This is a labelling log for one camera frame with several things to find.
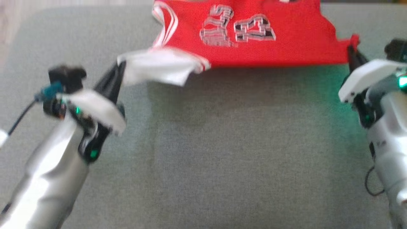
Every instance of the gray fabric surface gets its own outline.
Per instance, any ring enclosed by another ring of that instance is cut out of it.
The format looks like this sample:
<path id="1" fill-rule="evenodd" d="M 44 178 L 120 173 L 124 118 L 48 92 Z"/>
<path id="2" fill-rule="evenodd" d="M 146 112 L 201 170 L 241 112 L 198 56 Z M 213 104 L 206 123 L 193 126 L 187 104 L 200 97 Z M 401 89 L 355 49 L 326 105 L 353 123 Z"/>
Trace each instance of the gray fabric surface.
<path id="1" fill-rule="evenodd" d="M 340 37 L 361 34 L 368 57 L 384 57 L 392 38 L 407 36 L 406 10 L 323 6 Z M 47 84 L 49 67 L 82 64 L 91 86 L 117 55 L 149 47 L 159 31 L 147 5 L 35 15 L 0 78 L 0 126 Z M 365 133 L 337 98 L 347 72 L 219 69 L 191 76 L 184 88 L 124 88 L 127 130 L 107 140 L 63 228 L 386 228 L 387 198 L 371 198 L 363 186 L 372 165 Z M 38 106 L 2 149 L 0 205 L 54 124 Z M 371 185 L 381 189 L 374 177 Z"/>

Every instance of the red shirt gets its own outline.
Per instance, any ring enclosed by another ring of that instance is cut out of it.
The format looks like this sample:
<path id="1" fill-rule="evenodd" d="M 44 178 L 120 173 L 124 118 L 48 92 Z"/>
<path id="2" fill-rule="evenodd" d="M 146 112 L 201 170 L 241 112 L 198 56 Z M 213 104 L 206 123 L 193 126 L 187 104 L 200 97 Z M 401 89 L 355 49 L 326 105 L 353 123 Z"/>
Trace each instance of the red shirt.
<path id="1" fill-rule="evenodd" d="M 164 25 L 155 47 L 207 59 L 212 67 L 345 64 L 347 47 L 321 14 L 319 0 L 156 0 Z"/>

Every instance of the looped black wire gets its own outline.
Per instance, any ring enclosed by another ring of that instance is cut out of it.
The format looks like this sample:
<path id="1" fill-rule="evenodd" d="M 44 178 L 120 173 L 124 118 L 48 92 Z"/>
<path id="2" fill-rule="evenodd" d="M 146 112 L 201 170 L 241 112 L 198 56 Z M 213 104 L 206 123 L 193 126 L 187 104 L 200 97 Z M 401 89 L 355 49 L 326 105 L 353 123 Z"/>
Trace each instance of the looped black wire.
<path id="1" fill-rule="evenodd" d="M 366 176 L 365 176 L 365 188 L 366 188 L 366 191 L 368 192 L 369 195 L 376 197 L 376 196 L 379 196 L 379 195 L 383 194 L 385 191 L 384 191 L 384 189 L 383 189 L 383 191 L 378 192 L 378 193 L 373 193 L 372 191 L 370 191 L 370 189 L 368 187 L 368 180 L 369 180 L 369 175 L 373 170 L 374 170 L 374 166 L 372 166 L 369 169 L 369 171 L 366 173 Z"/>

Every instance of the printed graphic on shirt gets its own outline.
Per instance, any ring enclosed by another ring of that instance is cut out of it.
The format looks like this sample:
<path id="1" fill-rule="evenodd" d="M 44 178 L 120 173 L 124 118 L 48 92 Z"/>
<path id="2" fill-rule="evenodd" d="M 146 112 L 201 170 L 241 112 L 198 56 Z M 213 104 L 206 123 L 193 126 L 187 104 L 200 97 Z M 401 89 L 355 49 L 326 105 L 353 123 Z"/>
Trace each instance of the printed graphic on shirt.
<path id="1" fill-rule="evenodd" d="M 256 14 L 253 17 L 234 23 L 237 42 L 248 42 L 251 40 L 274 41 L 276 35 L 270 26 L 270 21 L 264 14 Z"/>
<path id="2" fill-rule="evenodd" d="M 203 43 L 210 46 L 233 46 L 226 29 L 233 15 L 231 7 L 214 5 L 199 33 Z"/>

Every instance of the green led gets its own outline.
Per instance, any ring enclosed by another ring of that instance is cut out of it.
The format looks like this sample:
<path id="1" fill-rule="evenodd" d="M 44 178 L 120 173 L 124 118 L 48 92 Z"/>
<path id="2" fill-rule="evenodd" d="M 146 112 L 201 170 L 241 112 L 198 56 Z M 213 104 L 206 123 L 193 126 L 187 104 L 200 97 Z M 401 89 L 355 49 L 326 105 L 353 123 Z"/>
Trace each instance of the green led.
<path id="1" fill-rule="evenodd" d="M 407 77 L 406 76 L 399 77 L 398 86 L 400 88 L 405 88 L 407 86 Z"/>
<path id="2" fill-rule="evenodd" d="M 94 159 L 98 156 L 98 154 L 99 154 L 98 150 L 92 150 L 92 152 L 90 153 L 90 157 Z"/>

